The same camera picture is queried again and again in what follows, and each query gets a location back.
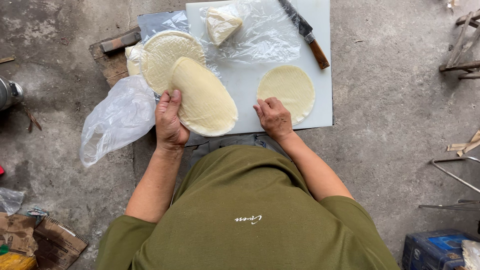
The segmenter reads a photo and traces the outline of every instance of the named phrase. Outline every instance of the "white cutting board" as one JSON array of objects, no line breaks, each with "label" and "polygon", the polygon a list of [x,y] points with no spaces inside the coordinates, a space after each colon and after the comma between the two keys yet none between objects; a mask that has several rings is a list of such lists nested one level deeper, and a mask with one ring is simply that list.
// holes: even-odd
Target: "white cutting board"
[{"label": "white cutting board", "polygon": [[[186,11],[190,32],[206,39],[205,27],[200,18],[200,8],[219,7],[233,1],[216,1],[187,3]],[[324,51],[329,63],[330,57],[330,0],[297,0],[297,10],[313,27],[313,35]],[[239,120],[228,134],[254,133],[263,131],[257,114],[253,109],[256,104],[257,87],[263,75],[270,69],[290,64],[303,69],[311,78],[315,87],[315,103],[307,118],[293,126],[294,129],[331,126],[333,122],[332,72],[331,67],[321,70],[310,47],[302,36],[300,59],[289,63],[255,63],[236,62],[218,63],[221,81],[232,96],[239,111]]]}]

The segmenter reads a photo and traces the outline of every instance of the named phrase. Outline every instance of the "cardboard box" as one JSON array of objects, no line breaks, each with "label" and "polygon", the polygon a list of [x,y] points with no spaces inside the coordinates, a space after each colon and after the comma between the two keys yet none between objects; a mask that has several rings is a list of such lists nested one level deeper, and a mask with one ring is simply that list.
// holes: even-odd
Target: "cardboard box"
[{"label": "cardboard box", "polygon": [[32,236],[34,226],[35,218],[0,213],[0,245],[7,244],[11,252],[33,256],[38,248]]},{"label": "cardboard box", "polygon": [[42,220],[33,237],[38,243],[35,256],[41,270],[67,269],[88,245],[85,237],[51,217]]}]

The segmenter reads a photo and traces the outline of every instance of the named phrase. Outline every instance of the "metal container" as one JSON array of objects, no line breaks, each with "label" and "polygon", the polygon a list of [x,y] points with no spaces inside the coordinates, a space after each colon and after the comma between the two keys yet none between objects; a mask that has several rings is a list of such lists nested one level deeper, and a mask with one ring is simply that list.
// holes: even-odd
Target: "metal container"
[{"label": "metal container", "polygon": [[0,76],[0,110],[22,102],[24,91],[15,82]]}]

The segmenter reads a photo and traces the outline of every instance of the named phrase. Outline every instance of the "person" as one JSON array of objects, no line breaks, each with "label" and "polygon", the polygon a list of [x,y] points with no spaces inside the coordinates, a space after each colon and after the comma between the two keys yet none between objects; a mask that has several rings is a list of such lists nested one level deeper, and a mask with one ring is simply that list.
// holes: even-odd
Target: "person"
[{"label": "person", "polygon": [[369,214],[276,98],[254,109],[282,152],[260,136],[204,147],[213,151],[200,154],[172,201],[190,134],[180,103],[178,90],[161,96],[156,150],[100,241],[98,270],[399,269]]}]

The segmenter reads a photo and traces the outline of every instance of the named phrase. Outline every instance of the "blue box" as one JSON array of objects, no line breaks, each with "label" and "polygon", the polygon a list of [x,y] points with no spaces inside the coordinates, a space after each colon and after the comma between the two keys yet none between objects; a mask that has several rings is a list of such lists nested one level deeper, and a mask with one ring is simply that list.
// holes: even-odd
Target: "blue box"
[{"label": "blue box", "polygon": [[479,242],[474,236],[453,229],[407,234],[403,267],[405,270],[454,270],[465,266],[462,240]]}]

